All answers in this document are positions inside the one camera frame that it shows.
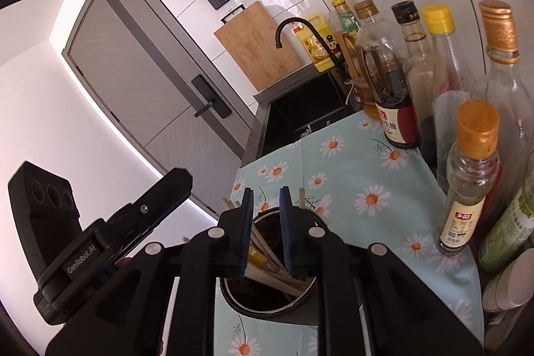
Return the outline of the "person's left hand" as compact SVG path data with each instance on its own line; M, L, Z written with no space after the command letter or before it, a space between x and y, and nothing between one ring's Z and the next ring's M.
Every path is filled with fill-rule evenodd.
M119 260L115 266L117 268L123 268L128 262L131 261L131 258L130 257L124 257L124 258L121 258L121 260Z

